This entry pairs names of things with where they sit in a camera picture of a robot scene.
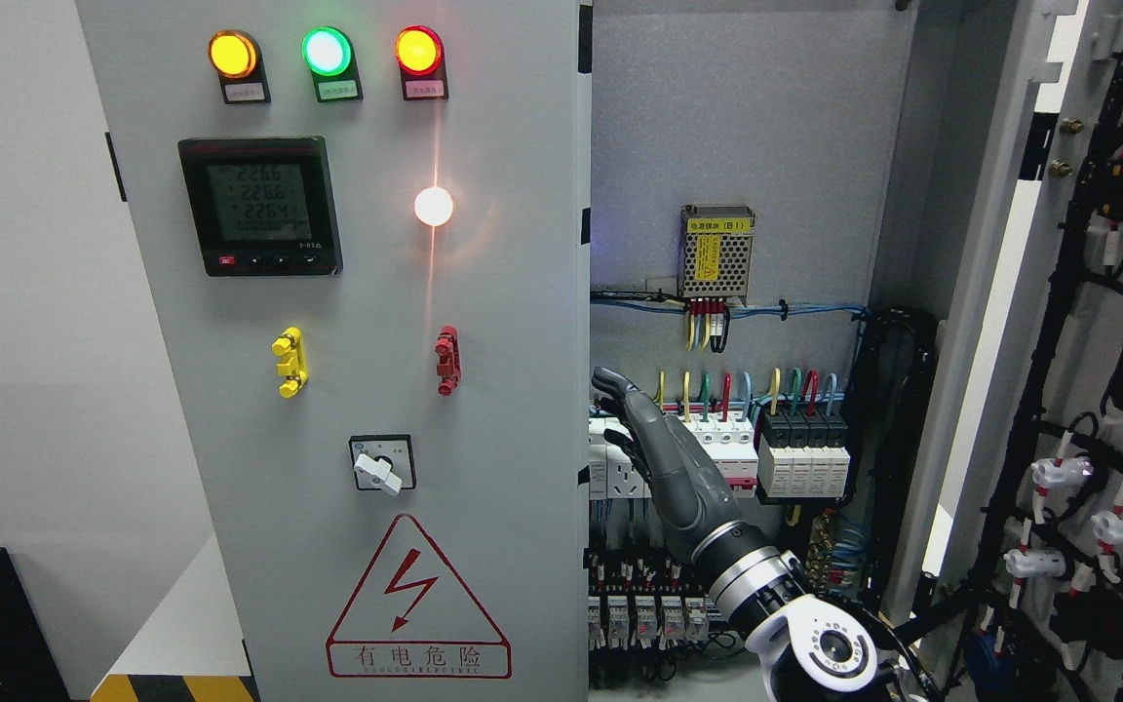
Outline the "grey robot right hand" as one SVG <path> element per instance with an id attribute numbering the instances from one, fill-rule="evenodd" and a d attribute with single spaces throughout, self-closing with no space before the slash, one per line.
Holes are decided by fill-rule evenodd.
<path id="1" fill-rule="evenodd" d="M 743 520 L 734 493 L 703 445 L 630 379 L 599 366 L 592 385 L 604 394 L 600 407 L 621 425 L 608 428 L 605 439 L 627 454 L 649 485 L 672 556 L 695 563 L 715 530 Z"/>

